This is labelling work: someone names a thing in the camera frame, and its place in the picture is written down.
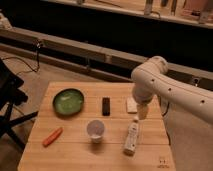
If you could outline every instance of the black eraser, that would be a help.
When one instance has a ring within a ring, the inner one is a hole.
[[[103,116],[110,115],[110,98],[109,97],[103,97],[102,99],[102,114]]]

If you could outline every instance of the cable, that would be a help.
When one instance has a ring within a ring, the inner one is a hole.
[[[36,66],[36,68],[31,67],[25,60],[23,60],[23,59],[21,59],[21,58],[19,58],[19,57],[15,57],[15,56],[14,56],[14,57],[12,56],[12,57],[2,58],[2,60],[17,59],[17,60],[22,61],[28,68],[30,68],[30,70],[28,70],[28,71],[20,71],[20,72],[16,73],[16,75],[19,75],[19,74],[21,74],[21,73],[30,73],[30,72],[35,72],[35,73],[37,73],[37,72],[39,71],[39,69],[40,69],[39,50],[40,50],[41,47],[42,47],[42,43],[39,42],[39,43],[36,45],[36,47],[37,47],[37,49],[36,49],[36,61],[37,61],[37,66]]]
[[[111,3],[111,2],[105,2],[105,1],[102,1],[102,0],[94,0],[94,1],[106,4],[106,5],[112,5],[114,7],[122,8],[122,6],[114,4],[114,3]]]
[[[167,103],[167,106],[166,106],[166,111],[162,114],[162,116],[166,116],[166,114],[168,113],[169,111],[169,108],[170,108],[170,102]]]

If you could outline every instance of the black chair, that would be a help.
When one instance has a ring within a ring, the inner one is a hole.
[[[6,133],[8,134],[21,149],[25,148],[25,144],[15,134],[12,128],[24,121],[35,116],[38,112],[33,112],[25,116],[10,120],[13,105],[20,105],[26,102],[28,97],[18,88],[24,81],[13,74],[0,59],[0,110],[8,103],[6,112],[0,116],[0,138]]]

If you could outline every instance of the green bowl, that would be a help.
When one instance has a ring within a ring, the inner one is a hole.
[[[53,99],[53,108],[59,115],[70,116],[81,111],[84,96],[77,89],[65,89],[60,91]]]

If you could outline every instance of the toy carrot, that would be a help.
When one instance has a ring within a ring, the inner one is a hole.
[[[43,142],[43,146],[47,147],[48,145],[50,145],[53,141],[55,141],[63,132],[63,128],[60,127],[57,130],[55,130],[49,137],[47,137]]]

